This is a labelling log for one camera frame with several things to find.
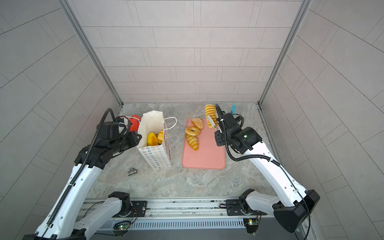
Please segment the ridged spiral bread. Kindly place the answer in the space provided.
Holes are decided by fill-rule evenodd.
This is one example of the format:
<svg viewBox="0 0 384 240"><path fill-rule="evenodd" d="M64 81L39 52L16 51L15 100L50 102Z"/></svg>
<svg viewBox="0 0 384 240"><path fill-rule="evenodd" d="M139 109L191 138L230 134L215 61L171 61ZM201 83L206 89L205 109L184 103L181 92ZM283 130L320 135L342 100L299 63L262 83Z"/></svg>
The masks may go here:
<svg viewBox="0 0 384 240"><path fill-rule="evenodd" d="M210 115L215 123L215 125L218 124L217 122L217 111L216 111L216 107L214 105L206 105L205 106L205 114L206 114L206 120L207 120L207 115ZM210 123L208 122L207 120L207 123L208 123L208 127L210 129L212 129L213 127L210 125Z"/></svg>

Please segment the orange oval bread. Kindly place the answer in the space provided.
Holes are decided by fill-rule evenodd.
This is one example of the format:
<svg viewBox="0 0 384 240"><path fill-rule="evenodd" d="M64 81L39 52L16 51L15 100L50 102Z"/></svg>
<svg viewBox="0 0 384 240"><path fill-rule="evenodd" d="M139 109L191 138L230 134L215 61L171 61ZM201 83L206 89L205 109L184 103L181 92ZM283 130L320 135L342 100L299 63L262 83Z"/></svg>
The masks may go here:
<svg viewBox="0 0 384 240"><path fill-rule="evenodd" d="M147 137L147 146L157 146L158 145L158 140L157 140L157 135L154 133L149 133Z"/></svg>

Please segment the white paper bag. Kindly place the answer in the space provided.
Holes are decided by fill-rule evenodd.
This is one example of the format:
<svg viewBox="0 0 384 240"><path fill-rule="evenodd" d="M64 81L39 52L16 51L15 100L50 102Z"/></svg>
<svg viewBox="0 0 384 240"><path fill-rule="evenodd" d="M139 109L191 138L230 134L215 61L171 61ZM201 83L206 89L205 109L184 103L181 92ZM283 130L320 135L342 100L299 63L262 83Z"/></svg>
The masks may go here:
<svg viewBox="0 0 384 240"><path fill-rule="evenodd" d="M153 170L172 166L169 130L175 127L177 122L175 117L165 118L161 111L143 114L138 128L142 139L137 149Z"/></svg>

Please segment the bundt ring bread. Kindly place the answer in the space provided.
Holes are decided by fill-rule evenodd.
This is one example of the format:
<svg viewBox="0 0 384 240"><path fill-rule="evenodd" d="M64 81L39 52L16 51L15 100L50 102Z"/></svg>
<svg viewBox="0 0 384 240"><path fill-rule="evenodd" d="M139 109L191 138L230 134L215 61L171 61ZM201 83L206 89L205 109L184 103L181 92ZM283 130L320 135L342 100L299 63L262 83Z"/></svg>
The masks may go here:
<svg viewBox="0 0 384 240"><path fill-rule="evenodd" d="M164 141L164 131L161 130L157 135L158 145L161 145Z"/></svg>

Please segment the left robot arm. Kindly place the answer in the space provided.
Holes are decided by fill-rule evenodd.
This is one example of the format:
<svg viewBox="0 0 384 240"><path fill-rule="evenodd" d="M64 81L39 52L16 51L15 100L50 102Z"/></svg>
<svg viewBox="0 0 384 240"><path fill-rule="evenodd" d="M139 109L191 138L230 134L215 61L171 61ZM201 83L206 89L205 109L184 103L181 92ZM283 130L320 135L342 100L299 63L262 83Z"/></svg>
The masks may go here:
<svg viewBox="0 0 384 240"><path fill-rule="evenodd" d="M131 131L132 117L115 117L108 108L103 114L90 145L75 159L75 165L54 207L33 234L25 240L88 240L113 216L133 214L130 195L113 192L102 205L76 221L91 186L113 158L139 144L142 136Z"/></svg>

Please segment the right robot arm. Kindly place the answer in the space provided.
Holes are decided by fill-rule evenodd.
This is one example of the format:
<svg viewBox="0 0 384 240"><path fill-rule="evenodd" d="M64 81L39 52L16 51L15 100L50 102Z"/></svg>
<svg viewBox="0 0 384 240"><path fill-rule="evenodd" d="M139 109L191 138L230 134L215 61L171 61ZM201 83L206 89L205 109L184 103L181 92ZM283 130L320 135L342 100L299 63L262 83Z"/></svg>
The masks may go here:
<svg viewBox="0 0 384 240"><path fill-rule="evenodd" d="M311 213L320 200L319 194L299 184L253 128L243 128L243 116L225 113L219 105L207 105L205 113L207 122L216 129L217 146L224 146L234 162L251 161L276 192L276 196L269 196L248 189L241 194L237 205L225 204L224 207L239 209L247 216L244 225L249 234L258 231L263 215L274 216L286 231L295 234L305 220L311 220Z"/></svg>

